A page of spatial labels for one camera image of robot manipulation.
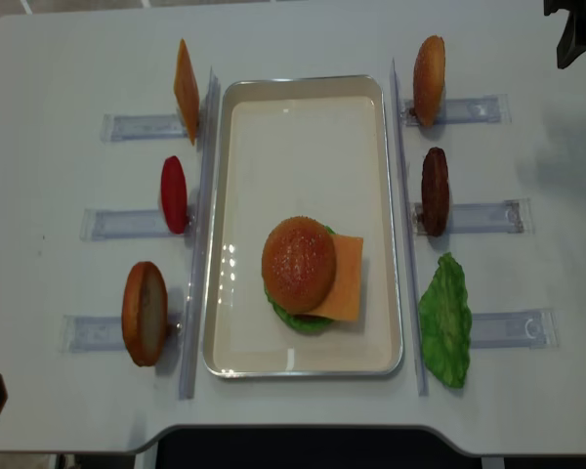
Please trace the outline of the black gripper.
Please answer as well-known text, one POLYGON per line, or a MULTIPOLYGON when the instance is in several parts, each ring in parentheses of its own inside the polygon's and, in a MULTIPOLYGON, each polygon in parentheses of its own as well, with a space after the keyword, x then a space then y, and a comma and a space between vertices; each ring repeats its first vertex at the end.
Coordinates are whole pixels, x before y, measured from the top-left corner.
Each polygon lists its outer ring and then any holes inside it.
POLYGON ((567 10, 565 29, 557 46, 558 69, 568 68, 586 52, 586 0, 544 0, 544 15, 567 10))

